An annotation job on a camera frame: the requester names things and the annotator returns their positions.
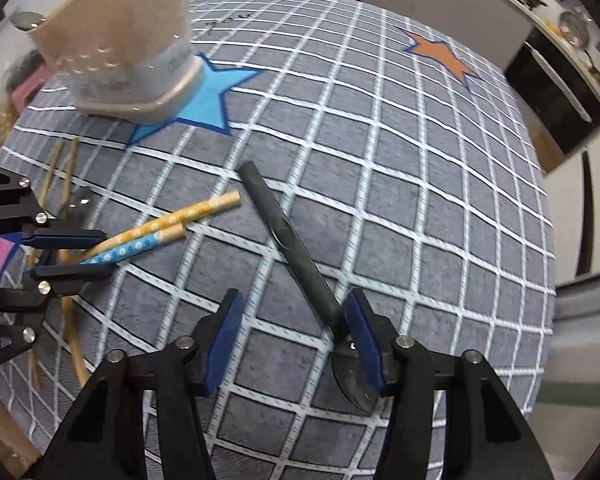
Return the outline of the black handled steel spoon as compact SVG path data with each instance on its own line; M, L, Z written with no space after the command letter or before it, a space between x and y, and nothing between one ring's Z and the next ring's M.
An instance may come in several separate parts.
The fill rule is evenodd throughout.
M373 411L377 394L373 393L362 373L358 352L334 293L329 289L257 166L247 160L238 167L237 173L258 215L274 238L275 245L285 257L291 276L308 300L316 318L332 335L332 374L336 384L356 408L366 413Z
M60 216L64 220L82 224L91 214L95 193L90 188L78 188L62 206Z
M9 21L16 29L30 32L45 23L45 16L32 11L18 11L12 14Z

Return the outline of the yellow patterned bamboo chopstick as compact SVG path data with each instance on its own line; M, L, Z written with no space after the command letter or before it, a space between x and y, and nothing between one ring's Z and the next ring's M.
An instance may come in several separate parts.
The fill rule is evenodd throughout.
M162 231L171 226L185 226L186 223L210 217L212 214L219 214L226 210L235 209L240 206L241 202L240 194L237 191L232 191L215 198L210 198L210 200L189 205L172 212L172 214L166 214L165 216L150 220L141 226L108 238L108 240L96 245L94 248L87 249L86 252L71 256L69 261L71 263L86 261L89 258L103 254L106 250L117 248L125 243L138 240L141 237Z

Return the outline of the blue patterned bamboo chopstick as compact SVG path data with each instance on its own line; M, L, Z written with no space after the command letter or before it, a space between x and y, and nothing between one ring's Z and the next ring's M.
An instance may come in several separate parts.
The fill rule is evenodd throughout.
M130 240L114 248L107 249L99 255L87 258L82 261L82 264L109 264L124 261L143 252L150 252L157 247L170 244L174 240L180 240L185 236L185 233L186 229L182 224L169 226L157 232L141 236L136 240Z

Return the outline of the short pink plastic stool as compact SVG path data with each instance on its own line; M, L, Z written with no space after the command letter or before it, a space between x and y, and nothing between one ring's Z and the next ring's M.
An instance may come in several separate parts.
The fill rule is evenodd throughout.
M41 64L30 75L23 79L16 88L12 90L10 97L16 111L21 114L31 103L36 94L45 86L46 82L53 77L52 71L46 64Z

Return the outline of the beige utensil holder caddy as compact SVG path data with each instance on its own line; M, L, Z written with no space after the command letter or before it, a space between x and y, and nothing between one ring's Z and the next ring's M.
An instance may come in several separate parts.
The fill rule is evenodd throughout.
M204 82L186 0L69 0L27 35L83 114L161 124Z

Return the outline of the grey checked tablecloth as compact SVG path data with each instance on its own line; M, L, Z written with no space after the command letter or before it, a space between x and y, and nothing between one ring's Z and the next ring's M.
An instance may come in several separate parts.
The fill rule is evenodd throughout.
M490 62L411 18L351 0L190 0L192 47L227 92L230 133L79 114L67 87L38 92L0 149L36 188L72 180L110 235L239 190L254 162L337 298L430 350L482 352L524 413L552 333L555 256L542 174L512 90ZM252 203L122 264L76 298L84 358L154 351L189 333L227 289L245 314L220 390L198 403L221 479L368 479L386 400L354 406L327 333Z

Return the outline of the black built-in oven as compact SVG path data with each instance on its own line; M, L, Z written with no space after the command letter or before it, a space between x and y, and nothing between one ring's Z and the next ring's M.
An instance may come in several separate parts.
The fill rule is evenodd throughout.
M600 99L567 55L533 29L505 77L568 155L600 126Z

